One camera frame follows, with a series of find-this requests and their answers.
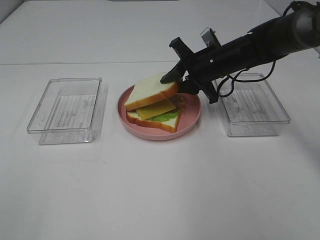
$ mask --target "sandwich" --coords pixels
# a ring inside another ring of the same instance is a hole
[[[166,72],[162,72],[141,79],[134,85],[124,103],[129,123],[170,133],[177,131],[184,101],[176,95],[178,82],[160,83],[165,74]]]

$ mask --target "cable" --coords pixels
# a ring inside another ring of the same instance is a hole
[[[239,77],[239,75],[240,75],[242,72],[248,71],[248,70],[249,70],[249,68],[243,69],[243,70],[239,71],[234,77],[228,75],[225,79],[223,79],[223,80],[219,83],[219,85],[218,85],[218,87],[217,87],[217,89],[216,89],[216,92],[218,93],[218,95],[219,95],[221,98],[226,98],[226,97],[230,96],[230,95],[233,93],[234,89],[235,89],[235,80],[236,80],[236,78]],[[232,82],[231,82],[231,90],[230,90],[230,92],[229,92],[228,94],[226,94],[226,95],[220,95],[220,89],[221,89],[221,87],[223,86],[223,84],[226,83],[226,81],[227,81],[228,79],[232,79]]]
[[[299,9],[300,6],[305,6],[305,7],[308,7],[308,8],[317,8],[319,5],[319,3],[317,2],[316,5],[312,5],[311,3],[309,2],[306,2],[306,1],[293,1],[289,4],[289,6],[284,10],[282,16],[285,16],[287,15],[288,11],[290,9],[292,9],[294,12]]]
[[[263,77],[263,78],[261,78],[261,79],[257,79],[257,80],[238,80],[238,79],[237,79],[237,77],[239,77],[239,75],[240,75],[242,72],[248,71],[249,68],[246,68],[246,69],[243,69],[243,70],[239,71],[234,77],[228,75],[225,79],[223,79],[223,80],[219,83],[219,85],[218,85],[218,87],[217,87],[217,89],[216,89],[216,92],[218,93],[219,97],[221,97],[221,98],[226,98],[226,97],[230,96],[230,95],[233,93],[233,91],[235,90],[235,82],[238,82],[238,83],[256,83],[256,82],[264,81],[264,80],[266,80],[267,78],[269,78],[269,77],[271,76],[271,74],[273,73],[273,71],[274,71],[274,69],[275,69],[275,66],[276,66],[276,61],[274,61],[274,62],[272,63],[271,70],[270,70],[270,72],[267,74],[267,76],[265,76],[265,77]],[[220,95],[220,89],[221,89],[221,87],[226,83],[226,81],[227,81],[228,79],[232,79],[232,81],[231,81],[231,90],[230,90],[229,93],[227,93],[227,94],[225,94],[225,95]]]

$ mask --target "clear plastic container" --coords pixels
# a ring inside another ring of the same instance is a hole
[[[102,79],[49,81],[27,126],[39,145],[89,143],[101,131],[106,92]]]
[[[260,73],[243,73],[239,80],[258,80]],[[225,83],[220,93],[230,91]],[[225,132],[230,137],[278,136],[290,123],[290,117],[266,80],[260,82],[236,82],[234,91],[218,101],[219,115]]]

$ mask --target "bread crust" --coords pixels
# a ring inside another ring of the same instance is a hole
[[[130,104],[125,104],[124,107],[126,108],[127,111],[132,111],[137,108],[141,108],[150,104],[154,104],[157,102],[160,102],[164,99],[168,99],[175,95],[179,90],[179,83],[175,82],[171,87],[168,89],[161,91],[155,95],[148,96],[146,98],[137,100],[135,102],[132,102]]]
[[[154,129],[162,129],[164,131],[170,132],[170,133],[175,133],[177,131],[177,126],[179,123],[179,119],[180,119],[180,114],[177,115],[176,117],[176,122],[175,122],[175,126],[176,127],[172,127],[169,125],[166,125],[160,121],[148,121],[148,120],[140,120],[136,117],[132,117],[128,114],[128,112],[126,113],[126,119],[128,120],[129,123],[131,124],[136,124],[138,126],[141,127],[146,127],[146,128],[154,128]]]

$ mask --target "white table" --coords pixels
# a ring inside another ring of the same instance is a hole
[[[199,94],[197,125],[163,142],[127,132],[116,103],[172,62],[0,66],[0,238],[318,239],[319,60],[307,53],[269,81],[291,116],[280,136],[226,136]],[[108,83],[100,139],[37,145],[26,127],[48,80],[95,76]]]
[[[224,44],[275,17],[263,0],[27,1],[0,25],[0,64],[176,61],[176,37],[196,52],[206,27]]]

